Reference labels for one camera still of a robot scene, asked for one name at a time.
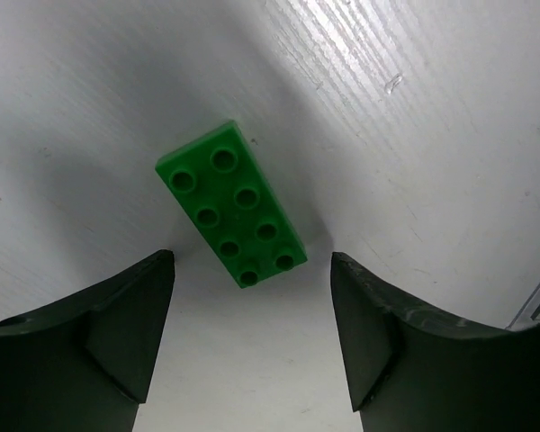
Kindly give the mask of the green lego brick long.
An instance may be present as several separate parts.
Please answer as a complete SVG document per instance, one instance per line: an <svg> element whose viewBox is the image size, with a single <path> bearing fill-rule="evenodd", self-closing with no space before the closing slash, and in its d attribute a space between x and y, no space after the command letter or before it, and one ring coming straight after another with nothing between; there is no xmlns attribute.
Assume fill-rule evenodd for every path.
<svg viewBox="0 0 540 432"><path fill-rule="evenodd" d="M155 170L239 287L306 262L304 245L234 121L165 154Z"/></svg>

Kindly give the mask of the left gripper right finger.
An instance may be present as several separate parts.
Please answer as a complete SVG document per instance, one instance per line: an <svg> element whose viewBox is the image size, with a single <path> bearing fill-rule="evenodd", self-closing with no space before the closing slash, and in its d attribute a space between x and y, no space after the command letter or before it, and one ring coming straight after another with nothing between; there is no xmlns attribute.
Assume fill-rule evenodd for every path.
<svg viewBox="0 0 540 432"><path fill-rule="evenodd" d="M464 319L342 252L330 287L364 430L540 431L540 324L510 331Z"/></svg>

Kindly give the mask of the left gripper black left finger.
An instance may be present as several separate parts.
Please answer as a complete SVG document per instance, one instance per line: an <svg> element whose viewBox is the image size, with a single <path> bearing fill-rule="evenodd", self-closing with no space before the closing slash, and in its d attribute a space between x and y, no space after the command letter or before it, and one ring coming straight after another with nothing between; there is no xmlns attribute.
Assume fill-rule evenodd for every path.
<svg viewBox="0 0 540 432"><path fill-rule="evenodd" d="M0 321L0 431L131 431L147 401L175 281L158 252Z"/></svg>

